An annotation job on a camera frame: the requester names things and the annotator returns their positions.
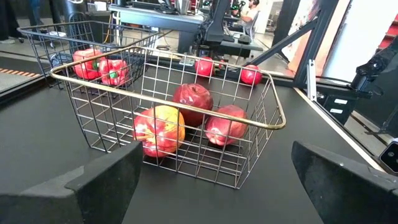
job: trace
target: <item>red apple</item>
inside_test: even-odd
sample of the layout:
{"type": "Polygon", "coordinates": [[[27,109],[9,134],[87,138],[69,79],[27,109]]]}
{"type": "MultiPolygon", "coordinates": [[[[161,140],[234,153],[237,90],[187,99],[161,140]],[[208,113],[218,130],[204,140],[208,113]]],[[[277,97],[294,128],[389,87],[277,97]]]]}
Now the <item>red apple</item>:
{"type": "Polygon", "coordinates": [[[180,147],[181,143],[177,143],[177,130],[178,140],[183,141],[185,137],[185,128],[182,126],[184,125],[182,114],[179,113],[179,115],[177,115],[177,113],[178,111],[174,107],[162,105],[156,106],[154,109],[150,108],[141,113],[141,115],[146,115],[150,118],[141,115],[134,118],[133,128],[135,128],[135,131],[132,132],[132,136],[133,139],[142,141],[145,155],[151,157],[165,157],[168,156],[168,154],[164,152],[173,153],[177,150],[177,147],[180,147]],[[153,119],[154,112],[156,113],[156,119],[153,119]]]}
{"type": "MultiPolygon", "coordinates": [[[[246,118],[246,113],[240,107],[235,105],[227,105],[220,107],[216,112],[228,114],[231,116],[235,116],[237,118],[246,118]]],[[[232,144],[235,142],[235,139],[228,138],[226,139],[226,135],[228,134],[228,127],[231,121],[228,119],[210,117],[206,122],[206,131],[211,131],[212,133],[206,133],[207,138],[213,143],[219,146],[224,146],[224,144],[232,144]]],[[[231,128],[229,131],[229,136],[235,138],[242,138],[244,133],[246,132],[246,128],[248,126],[246,124],[232,121],[231,128]]]]}
{"type": "Polygon", "coordinates": [[[218,68],[223,69],[223,68],[225,68],[225,66],[219,63],[218,68]]]}
{"type": "MultiPolygon", "coordinates": [[[[258,70],[259,67],[255,65],[247,65],[245,68],[250,68],[254,70],[258,70]]],[[[248,69],[243,69],[242,74],[241,74],[241,79],[242,82],[249,84],[249,85],[257,85],[258,83],[261,82],[262,79],[262,73],[253,71],[253,70],[248,70],[248,69]]]]}
{"type": "MultiPolygon", "coordinates": [[[[210,57],[204,57],[204,59],[212,60],[210,57]]],[[[204,75],[210,77],[214,74],[215,69],[213,68],[213,62],[208,62],[205,60],[198,60],[195,63],[195,70],[198,75],[204,75]]]]}
{"type": "MultiPolygon", "coordinates": [[[[197,108],[211,110],[213,107],[213,97],[203,86],[192,83],[180,85],[173,96],[173,102],[195,106],[197,108]]],[[[180,109],[185,118],[185,124],[192,127],[201,125],[203,114],[192,110],[180,109]]]]}

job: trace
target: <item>man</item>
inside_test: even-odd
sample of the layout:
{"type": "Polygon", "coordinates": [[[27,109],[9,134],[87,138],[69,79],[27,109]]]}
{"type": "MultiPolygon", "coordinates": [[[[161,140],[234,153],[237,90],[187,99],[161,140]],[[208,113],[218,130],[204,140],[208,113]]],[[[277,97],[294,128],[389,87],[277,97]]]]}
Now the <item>man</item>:
{"type": "Polygon", "coordinates": [[[43,22],[40,20],[40,3],[40,0],[30,0],[30,7],[33,11],[33,18],[31,18],[33,20],[30,22],[31,26],[44,25],[43,22]]]}
{"type": "MultiPolygon", "coordinates": [[[[257,9],[257,6],[259,4],[260,0],[250,0],[249,2],[250,9],[248,11],[241,13],[241,20],[238,22],[238,25],[229,27],[228,29],[230,31],[238,31],[238,32],[245,31],[246,34],[249,34],[250,27],[253,24],[253,20],[257,15],[257,13],[259,12],[259,10],[257,9]]],[[[232,11],[232,14],[237,15],[238,11],[234,10],[232,11]]]]}
{"type": "Polygon", "coordinates": [[[9,0],[0,0],[0,44],[13,44],[13,38],[20,38],[19,24],[9,0]]]}

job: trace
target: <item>apple stem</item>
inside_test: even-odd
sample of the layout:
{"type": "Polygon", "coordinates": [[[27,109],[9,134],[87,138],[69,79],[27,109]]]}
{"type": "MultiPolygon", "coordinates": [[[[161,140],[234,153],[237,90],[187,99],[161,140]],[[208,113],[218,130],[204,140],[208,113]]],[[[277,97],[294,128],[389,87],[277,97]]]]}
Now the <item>apple stem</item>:
{"type": "Polygon", "coordinates": [[[152,137],[152,136],[150,136],[150,135],[136,136],[136,139],[137,139],[138,141],[141,141],[141,140],[149,139],[149,138],[151,138],[151,137],[152,137]]]}
{"type": "Polygon", "coordinates": [[[118,74],[117,74],[116,72],[112,72],[112,73],[109,74],[109,77],[111,77],[111,78],[117,78],[117,77],[118,77],[118,74]]]}
{"type": "Polygon", "coordinates": [[[194,86],[191,87],[191,90],[192,90],[194,93],[197,93],[197,89],[196,89],[194,86]]]}

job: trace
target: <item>black surface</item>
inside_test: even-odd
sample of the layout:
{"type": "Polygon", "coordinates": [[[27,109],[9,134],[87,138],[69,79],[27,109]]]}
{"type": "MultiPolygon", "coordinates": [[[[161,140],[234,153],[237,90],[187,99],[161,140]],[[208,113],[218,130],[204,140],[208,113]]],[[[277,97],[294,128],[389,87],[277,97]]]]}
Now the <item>black surface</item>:
{"type": "MultiPolygon", "coordinates": [[[[89,21],[100,21],[109,23],[109,11],[95,11],[86,12],[87,20],[89,21]]],[[[107,43],[113,43],[114,35],[108,35],[104,32],[104,25],[96,22],[90,23],[90,31],[93,33],[93,41],[103,44],[106,40],[107,43]]]]}
{"type": "Polygon", "coordinates": [[[391,175],[398,176],[398,142],[392,141],[379,156],[379,163],[391,175]]]}
{"type": "Polygon", "coordinates": [[[0,57],[0,67],[4,69],[12,69],[22,72],[32,72],[41,74],[39,64],[37,62],[30,62],[21,59],[0,57]]]}
{"type": "Polygon", "coordinates": [[[234,37],[232,35],[224,34],[224,39],[223,40],[228,41],[228,42],[235,42],[234,37]]]}
{"type": "Polygon", "coordinates": [[[16,100],[20,96],[24,96],[32,91],[42,88],[46,84],[47,82],[45,81],[45,77],[37,77],[10,86],[5,90],[0,91],[0,106],[16,100]]]}
{"type": "Polygon", "coordinates": [[[121,223],[142,156],[142,143],[134,141],[23,192],[0,192],[1,223],[121,223]]]}
{"type": "Polygon", "coordinates": [[[223,41],[223,21],[227,9],[230,7],[228,1],[213,0],[211,2],[208,17],[200,25],[200,33],[203,35],[202,42],[205,45],[219,45],[223,41]]]}
{"type": "Polygon", "coordinates": [[[357,97],[349,97],[344,94],[340,95],[326,95],[324,98],[318,99],[319,104],[321,104],[326,111],[328,111],[334,118],[336,118],[341,124],[345,124],[354,110],[355,104],[357,102],[357,97]],[[336,103],[336,100],[346,100],[345,104],[336,103]]]}
{"type": "MultiPolygon", "coordinates": [[[[391,64],[387,67],[387,72],[382,72],[378,78],[367,87],[367,90],[379,91],[379,86],[384,94],[382,96],[374,95],[370,100],[360,99],[355,110],[370,120],[376,126],[381,128],[383,122],[393,112],[398,104],[397,83],[398,83],[398,55],[396,55],[391,64]]],[[[394,116],[386,129],[392,136],[398,136],[398,116],[394,116]]]]}
{"type": "Polygon", "coordinates": [[[288,36],[289,30],[292,27],[293,19],[299,8],[300,0],[284,0],[282,8],[279,12],[276,29],[274,31],[274,39],[272,46],[280,42],[288,36]]]}
{"type": "Polygon", "coordinates": [[[236,44],[236,46],[220,45],[217,48],[217,52],[220,54],[236,55],[238,57],[248,58],[250,56],[250,50],[244,49],[242,46],[243,44],[236,44]]]}
{"type": "Polygon", "coordinates": [[[324,223],[397,223],[397,177],[302,142],[292,161],[324,223]]]}
{"type": "Polygon", "coordinates": [[[184,32],[180,31],[178,33],[178,47],[177,52],[180,54],[184,54],[185,52],[189,52],[189,48],[192,43],[195,41],[196,33],[193,32],[184,32]]]}
{"type": "Polygon", "coordinates": [[[159,7],[160,4],[158,1],[155,2],[139,2],[139,1],[131,1],[131,6],[136,7],[139,9],[150,9],[150,10],[155,10],[155,8],[159,7]]]}
{"type": "MultiPolygon", "coordinates": [[[[293,141],[365,162],[295,90],[277,91],[287,126],[272,134],[241,190],[144,166],[123,223],[322,223],[290,160],[293,141]]],[[[28,188],[101,155],[87,146],[65,91],[9,105],[0,123],[1,189],[28,188]]]]}

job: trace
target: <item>red bell pepper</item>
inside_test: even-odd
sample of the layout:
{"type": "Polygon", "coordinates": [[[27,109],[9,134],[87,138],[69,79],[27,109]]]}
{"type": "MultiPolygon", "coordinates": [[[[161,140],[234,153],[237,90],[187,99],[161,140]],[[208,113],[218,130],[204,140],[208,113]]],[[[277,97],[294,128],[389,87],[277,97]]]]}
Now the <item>red bell pepper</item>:
{"type": "MultiPolygon", "coordinates": [[[[95,49],[86,49],[86,50],[78,50],[73,54],[73,61],[83,60],[89,57],[93,57],[95,55],[100,55],[102,52],[95,49]]],[[[98,71],[98,61],[92,60],[85,63],[81,63],[74,66],[76,74],[80,78],[84,78],[87,80],[93,80],[101,76],[98,71]]]]}
{"type": "Polygon", "coordinates": [[[122,85],[127,81],[129,69],[124,60],[102,60],[98,68],[106,85],[122,85]]]}

